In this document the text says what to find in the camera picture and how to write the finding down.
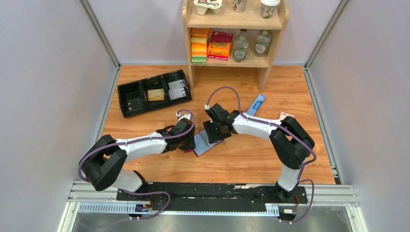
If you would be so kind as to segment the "white VIP card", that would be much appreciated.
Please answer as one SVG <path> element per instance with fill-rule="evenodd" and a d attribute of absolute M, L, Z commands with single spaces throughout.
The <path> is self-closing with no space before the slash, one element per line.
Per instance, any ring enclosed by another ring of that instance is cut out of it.
<path fill-rule="evenodd" d="M 185 81 L 183 79 L 181 80 L 175 80 L 172 82 L 168 83 L 169 89 L 177 89 L 177 88 L 184 88 L 185 85 Z"/>

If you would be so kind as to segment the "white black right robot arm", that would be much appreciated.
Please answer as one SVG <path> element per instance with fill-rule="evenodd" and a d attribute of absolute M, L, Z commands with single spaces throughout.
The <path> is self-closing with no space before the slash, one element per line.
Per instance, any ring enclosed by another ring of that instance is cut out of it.
<path fill-rule="evenodd" d="M 245 134 L 270 141 L 282 162 L 277 181 L 276 196 L 281 202 L 289 202 L 295 196 L 301 171 L 315 143 L 298 121 L 287 116 L 283 120 L 269 120 L 250 116 L 234 110 L 229 113 L 219 104 L 205 106 L 210 120 L 203 123 L 209 143 Z"/>

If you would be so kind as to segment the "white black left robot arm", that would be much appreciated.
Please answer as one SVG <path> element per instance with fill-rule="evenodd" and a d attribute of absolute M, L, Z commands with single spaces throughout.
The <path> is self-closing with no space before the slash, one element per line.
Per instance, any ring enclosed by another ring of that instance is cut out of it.
<path fill-rule="evenodd" d="M 79 162 L 79 175 L 96 191 L 114 187 L 128 191 L 135 200 L 143 200 L 148 188 L 137 171 L 128 171 L 124 164 L 153 154 L 163 154 L 176 149 L 195 148 L 195 120 L 189 114 L 178 115 L 176 125 L 157 130 L 149 135 L 114 139 L 104 135 Z"/>

